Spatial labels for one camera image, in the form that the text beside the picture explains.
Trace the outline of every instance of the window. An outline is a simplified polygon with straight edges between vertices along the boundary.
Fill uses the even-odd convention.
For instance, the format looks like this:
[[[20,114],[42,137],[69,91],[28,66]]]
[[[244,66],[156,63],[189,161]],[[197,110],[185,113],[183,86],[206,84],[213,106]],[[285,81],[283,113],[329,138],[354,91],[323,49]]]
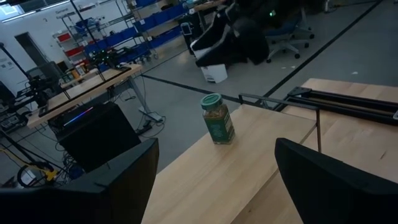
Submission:
[[[10,6],[8,4],[2,5],[0,6],[0,21],[19,16],[23,13],[24,11],[19,6]]]
[[[30,0],[19,5],[24,12],[31,12],[63,1],[65,0]]]

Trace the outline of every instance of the green label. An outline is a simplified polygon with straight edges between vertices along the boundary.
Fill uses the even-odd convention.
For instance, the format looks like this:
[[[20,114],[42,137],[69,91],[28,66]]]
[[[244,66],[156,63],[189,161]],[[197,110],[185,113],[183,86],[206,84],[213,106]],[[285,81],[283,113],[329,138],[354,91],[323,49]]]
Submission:
[[[234,127],[229,113],[222,118],[205,118],[211,138],[216,143],[229,143],[234,137]]]

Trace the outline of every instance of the wooden workbench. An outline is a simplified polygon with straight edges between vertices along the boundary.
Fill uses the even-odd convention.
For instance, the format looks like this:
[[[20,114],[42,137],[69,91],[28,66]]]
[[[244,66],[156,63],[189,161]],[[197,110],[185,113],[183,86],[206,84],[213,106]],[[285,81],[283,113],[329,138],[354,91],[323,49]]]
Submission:
[[[86,80],[85,82],[76,85],[72,88],[70,88],[69,90],[67,90],[67,93],[69,94],[70,98],[75,98],[74,100],[69,100],[67,98],[67,96],[64,93],[60,93],[57,96],[49,99],[49,110],[51,110],[52,108],[55,108],[65,102],[68,101],[68,103],[64,104],[63,106],[59,107],[58,109],[46,114],[43,117],[39,117],[39,110],[36,110],[32,113],[32,116],[29,117],[27,126],[29,128],[34,128],[46,121],[48,121],[51,118],[56,117],[57,115],[63,113],[66,110],[69,110],[70,108],[76,106],[77,104],[81,103],[82,101],[85,101],[87,99],[89,99],[90,97],[94,97],[100,93],[103,93],[106,91],[106,89],[110,86],[113,86],[125,79],[127,79],[128,77],[130,77],[131,75],[133,75],[134,73],[138,72],[139,70],[141,70],[142,66],[141,65],[136,65],[136,64],[132,64],[132,65],[126,65],[128,67],[131,67],[131,70],[124,72],[123,74],[119,75],[118,77],[110,80],[111,78],[115,77],[116,75],[120,74],[120,71],[118,70],[113,70],[113,69],[109,69],[105,72],[103,72],[103,76],[105,78],[105,80],[110,80],[106,83],[104,83],[103,85],[93,89],[93,87],[95,87],[96,85],[99,85],[100,83],[103,82],[103,80],[101,79],[101,77],[99,75],[96,75],[95,77]]]
[[[230,224],[277,170],[276,138],[303,142],[315,129],[313,119],[249,105],[231,119],[231,145],[206,134],[157,175],[142,224]]]
[[[398,101],[393,87],[318,79],[303,86]],[[248,105],[232,113],[234,143],[217,146],[206,134],[160,172],[142,223],[302,223],[277,170],[274,143],[284,137],[316,149],[313,122],[299,118],[315,119],[315,112],[283,112],[293,116]],[[327,111],[320,121],[325,154],[398,182],[398,128]],[[306,130],[312,130],[307,138]]]
[[[398,102],[398,88],[309,79],[303,87],[314,90]],[[286,107],[284,113],[314,118],[315,112]],[[398,128],[359,118],[321,111],[322,153],[374,175],[398,182]],[[317,148],[313,132],[303,143]],[[242,223],[302,223],[279,172],[252,199],[233,222]]]

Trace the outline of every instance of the yellow cable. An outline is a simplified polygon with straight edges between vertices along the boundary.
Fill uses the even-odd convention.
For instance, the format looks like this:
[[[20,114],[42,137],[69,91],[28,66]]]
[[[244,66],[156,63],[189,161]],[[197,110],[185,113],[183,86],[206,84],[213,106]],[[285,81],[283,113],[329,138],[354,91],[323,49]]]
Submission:
[[[8,150],[5,150],[5,149],[0,148],[0,151],[6,153],[7,155],[9,155],[9,156],[11,156],[11,157],[13,157],[13,158],[15,158],[15,159],[17,159],[20,163],[22,163],[22,164],[24,164],[24,165],[27,165],[28,167],[31,167],[31,168],[37,169],[37,170],[41,170],[41,171],[43,171],[43,172],[45,172],[45,173],[48,172],[48,170],[43,170],[43,169],[40,169],[40,168],[38,168],[38,167],[36,167],[36,166],[32,166],[32,165],[30,165],[30,164],[27,164],[26,162],[22,161],[20,158],[14,156],[14,155],[13,155],[11,152],[9,152]]]

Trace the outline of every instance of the jar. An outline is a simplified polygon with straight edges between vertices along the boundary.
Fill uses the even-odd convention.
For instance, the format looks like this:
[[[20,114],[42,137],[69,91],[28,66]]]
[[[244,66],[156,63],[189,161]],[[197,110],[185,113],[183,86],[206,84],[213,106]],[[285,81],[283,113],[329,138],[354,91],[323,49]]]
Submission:
[[[203,119],[215,144],[230,144],[235,137],[234,126],[229,116],[228,107],[220,94],[213,93],[200,101],[204,109]]]

